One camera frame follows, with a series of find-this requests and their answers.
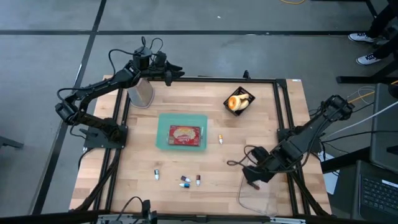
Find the green plastic tray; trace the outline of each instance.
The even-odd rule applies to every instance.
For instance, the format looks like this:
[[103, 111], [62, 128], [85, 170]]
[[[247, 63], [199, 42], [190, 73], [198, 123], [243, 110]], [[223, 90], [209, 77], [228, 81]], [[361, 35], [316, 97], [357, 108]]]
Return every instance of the green plastic tray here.
[[[200, 146], [169, 145], [167, 140], [171, 125], [201, 127]], [[204, 151], [207, 147], [207, 116], [202, 114], [160, 114], [157, 125], [156, 147], [161, 150]]]

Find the laptop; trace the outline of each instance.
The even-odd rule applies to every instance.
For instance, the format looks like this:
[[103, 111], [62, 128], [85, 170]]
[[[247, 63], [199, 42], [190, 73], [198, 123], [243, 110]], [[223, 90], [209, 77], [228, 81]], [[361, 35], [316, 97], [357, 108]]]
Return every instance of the laptop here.
[[398, 174], [364, 161], [356, 162], [351, 218], [398, 222]]

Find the laptop keyboard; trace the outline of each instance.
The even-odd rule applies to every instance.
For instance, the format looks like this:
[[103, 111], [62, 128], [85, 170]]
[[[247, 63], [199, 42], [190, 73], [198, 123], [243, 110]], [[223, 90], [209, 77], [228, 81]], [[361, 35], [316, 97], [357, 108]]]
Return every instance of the laptop keyboard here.
[[381, 180], [362, 177], [363, 205], [398, 215], [398, 188], [383, 184]]

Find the sneaker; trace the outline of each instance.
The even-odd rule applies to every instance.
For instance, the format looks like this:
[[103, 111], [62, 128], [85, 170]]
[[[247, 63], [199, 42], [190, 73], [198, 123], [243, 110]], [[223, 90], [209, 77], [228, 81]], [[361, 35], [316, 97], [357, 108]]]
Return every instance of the sneaker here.
[[356, 63], [360, 65], [371, 65], [376, 62], [380, 62], [381, 59], [376, 58], [373, 53], [359, 57], [356, 59]]
[[348, 35], [349, 40], [356, 42], [368, 42], [373, 43], [376, 38], [370, 38], [366, 35], [366, 33], [355, 33]]

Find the black pants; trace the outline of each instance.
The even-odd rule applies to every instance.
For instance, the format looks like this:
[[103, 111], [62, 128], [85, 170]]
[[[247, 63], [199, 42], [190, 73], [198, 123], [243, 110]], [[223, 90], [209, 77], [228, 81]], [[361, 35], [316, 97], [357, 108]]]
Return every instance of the black pants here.
[[[383, 32], [388, 23], [395, 17], [394, 11], [388, 5], [380, 14], [373, 20], [372, 26], [366, 34], [370, 38], [376, 38]], [[376, 58], [382, 59], [388, 57], [393, 51], [398, 49], [398, 35], [393, 37], [389, 42], [380, 46], [373, 55]]]

